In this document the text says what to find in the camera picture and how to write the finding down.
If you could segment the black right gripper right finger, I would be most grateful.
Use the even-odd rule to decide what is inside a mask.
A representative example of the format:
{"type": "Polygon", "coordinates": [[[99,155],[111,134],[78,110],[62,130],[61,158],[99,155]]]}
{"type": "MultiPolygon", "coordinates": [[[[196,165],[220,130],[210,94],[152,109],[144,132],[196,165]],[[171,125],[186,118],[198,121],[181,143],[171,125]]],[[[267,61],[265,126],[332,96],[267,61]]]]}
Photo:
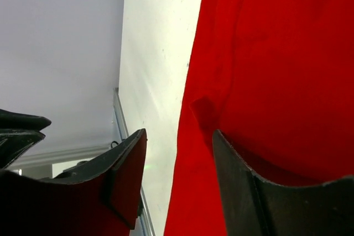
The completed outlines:
{"type": "Polygon", "coordinates": [[[227,235],[353,235],[353,176],[312,185],[212,136],[227,235]]]}

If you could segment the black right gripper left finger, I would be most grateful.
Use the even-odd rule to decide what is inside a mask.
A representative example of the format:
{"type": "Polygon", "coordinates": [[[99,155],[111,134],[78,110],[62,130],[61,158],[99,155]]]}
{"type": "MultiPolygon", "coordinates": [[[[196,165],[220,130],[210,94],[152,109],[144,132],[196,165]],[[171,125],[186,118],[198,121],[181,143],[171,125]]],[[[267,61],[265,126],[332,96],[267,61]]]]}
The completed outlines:
{"type": "Polygon", "coordinates": [[[111,149],[53,179],[1,171],[2,235],[128,235],[107,204],[107,178],[118,161],[111,149]]]}

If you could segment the red t-shirt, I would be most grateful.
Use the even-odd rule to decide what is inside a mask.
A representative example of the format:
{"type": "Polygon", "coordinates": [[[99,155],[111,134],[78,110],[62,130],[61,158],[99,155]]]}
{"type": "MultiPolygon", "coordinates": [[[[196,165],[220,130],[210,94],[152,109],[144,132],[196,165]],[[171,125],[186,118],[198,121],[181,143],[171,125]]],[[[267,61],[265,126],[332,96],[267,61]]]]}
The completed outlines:
{"type": "Polygon", "coordinates": [[[201,0],[165,235],[225,235],[212,134],[291,173],[353,174],[353,0],[201,0]]]}

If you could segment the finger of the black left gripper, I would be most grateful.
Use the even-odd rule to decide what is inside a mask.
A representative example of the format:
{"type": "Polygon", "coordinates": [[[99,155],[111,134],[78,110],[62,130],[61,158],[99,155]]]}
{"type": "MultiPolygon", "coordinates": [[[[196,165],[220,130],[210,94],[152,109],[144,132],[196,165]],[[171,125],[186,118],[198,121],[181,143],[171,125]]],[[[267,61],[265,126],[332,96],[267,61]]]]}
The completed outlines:
{"type": "Polygon", "coordinates": [[[35,130],[1,129],[1,169],[6,169],[28,149],[45,138],[35,130]]]}
{"type": "Polygon", "coordinates": [[[51,125],[51,120],[30,114],[14,113],[1,109],[1,129],[42,130],[51,125]]]}

